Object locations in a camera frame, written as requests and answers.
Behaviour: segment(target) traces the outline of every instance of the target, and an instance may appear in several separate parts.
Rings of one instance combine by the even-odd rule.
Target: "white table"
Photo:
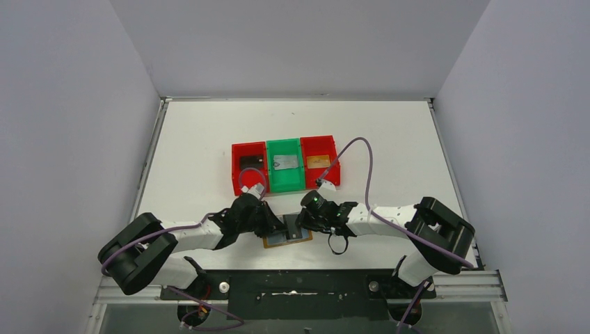
[[[231,145],[331,134],[340,151],[364,136],[374,151],[369,201],[381,206],[439,199],[461,214],[445,157],[426,102],[172,101],[161,128],[138,213],[167,221],[196,221],[229,207]],[[342,157],[342,185],[329,200],[363,201],[368,153],[361,142]],[[269,194],[276,214],[299,212],[305,191]],[[333,238],[335,249],[342,238]],[[415,248],[407,239],[364,236],[333,255],[327,236],[265,249],[254,234],[241,235],[222,250],[190,250],[204,269],[377,269],[393,268]],[[473,250],[467,260],[476,264]]]

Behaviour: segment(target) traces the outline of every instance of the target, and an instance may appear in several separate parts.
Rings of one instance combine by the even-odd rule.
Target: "white wall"
[[[160,95],[433,97],[489,0],[111,0]]]
[[[590,2],[492,0],[435,100],[516,333],[588,333]]]
[[[79,333],[158,95],[107,0],[0,4],[2,333]]]

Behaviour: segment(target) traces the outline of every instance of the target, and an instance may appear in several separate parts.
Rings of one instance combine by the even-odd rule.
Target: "plastic bin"
[[[317,188],[315,181],[336,159],[336,144],[332,136],[315,136],[301,138],[301,153],[305,166],[305,186]],[[325,177],[335,186],[340,185],[340,162],[337,162]]]
[[[277,169],[276,156],[296,156],[297,167]],[[305,189],[305,169],[301,156],[301,144],[299,138],[283,139],[280,141],[266,142],[266,160],[269,170],[271,191],[281,193],[285,191],[298,191]]]
[[[260,170],[262,174],[264,174],[266,185],[269,185],[269,170],[266,162],[266,143],[264,141],[232,145],[232,183],[234,186],[234,194],[236,196],[241,194],[238,182],[239,174],[247,167],[253,167]],[[242,183],[249,188],[257,183],[264,184],[265,182],[262,181],[260,174],[253,170],[248,170],[244,172],[244,175],[242,176]]]

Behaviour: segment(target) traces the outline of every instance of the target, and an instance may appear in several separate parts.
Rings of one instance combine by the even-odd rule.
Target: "metal frame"
[[[359,100],[392,100],[390,98],[381,98],[381,99],[366,99],[366,98],[351,98],[351,99],[340,99],[340,98],[330,98],[327,95],[313,95],[309,97],[302,97],[302,98],[285,98],[285,99],[277,99],[277,98],[211,98],[211,97],[183,97],[183,98],[172,98],[172,97],[162,97],[159,111],[154,123],[154,131],[152,133],[152,138],[150,141],[150,146],[147,151],[147,156],[145,158],[145,163],[143,165],[143,170],[141,173],[141,177],[138,184],[137,195],[134,202],[134,206],[131,211],[131,216],[129,217],[129,222],[133,221],[133,219],[137,215],[138,208],[141,204],[141,199],[143,197],[143,191],[145,189],[145,183],[148,180],[148,176],[150,173],[150,169],[152,166],[152,160],[154,158],[154,154],[157,148],[157,143],[159,140],[159,136],[161,133],[162,125],[164,123],[164,118],[166,117],[166,112],[168,110],[168,104],[173,100],[178,101],[215,101],[215,100],[223,100],[223,101],[293,101],[293,100],[301,100],[301,101],[310,101],[310,100],[342,100],[342,101],[359,101]],[[436,128],[436,132],[438,135],[438,140],[440,142],[440,146],[442,148],[442,152],[445,156],[445,161],[447,162],[447,167],[449,169],[449,174],[451,180],[453,182],[453,186],[455,189],[455,193],[457,196],[457,200],[459,202],[459,206],[461,208],[461,213],[465,219],[468,220],[467,212],[465,210],[465,205],[463,204],[463,199],[461,197],[461,192],[459,190],[459,186],[457,184],[455,175],[453,173],[452,166],[450,164],[447,151],[445,149],[445,145],[443,143],[443,139],[441,138],[438,123],[436,121],[434,107],[432,105],[432,99],[425,99],[429,105],[431,116],[434,122],[434,126]],[[475,256],[478,261],[478,265],[480,269],[483,269],[484,265],[481,263],[481,259],[479,257],[479,251],[477,249],[477,244],[475,240],[473,241],[473,247],[475,251]],[[504,285],[502,283],[502,279],[500,276],[499,271],[484,271],[484,270],[471,270],[471,271],[463,271],[459,275],[451,276],[444,273],[438,273],[433,276],[434,283],[436,286],[437,297],[435,299],[428,299],[423,300],[423,303],[449,303],[449,302],[490,302],[494,317],[497,322],[497,327],[499,328],[500,334],[511,334],[511,325],[510,320],[508,317],[508,313],[506,310],[505,303],[507,302],[506,292],[504,290]],[[178,304],[178,305],[189,305],[194,304],[193,301],[162,301],[160,299],[161,293],[161,286],[158,285],[150,285],[146,287],[144,290],[140,291],[139,293],[133,296],[125,296],[121,289],[116,285],[116,283],[107,277],[103,277],[100,283],[100,286],[97,291],[97,295],[94,300],[93,308],[91,314],[89,315],[88,325],[86,327],[86,334],[98,334],[100,332],[100,328],[102,325],[102,320],[104,318],[104,313],[106,311],[106,306],[108,304]],[[209,300],[207,301],[214,305],[224,305],[227,304],[227,300],[217,301],[217,300]],[[407,303],[408,301],[390,301],[391,303]]]

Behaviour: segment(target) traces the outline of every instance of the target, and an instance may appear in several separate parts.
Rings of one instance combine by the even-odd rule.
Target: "screw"
[[[369,283],[369,290],[372,292],[377,292],[379,291],[379,283],[372,281]]]
[[[221,292],[222,294],[227,294],[227,292],[230,291],[230,284],[227,282],[221,282],[219,283],[219,292]]]

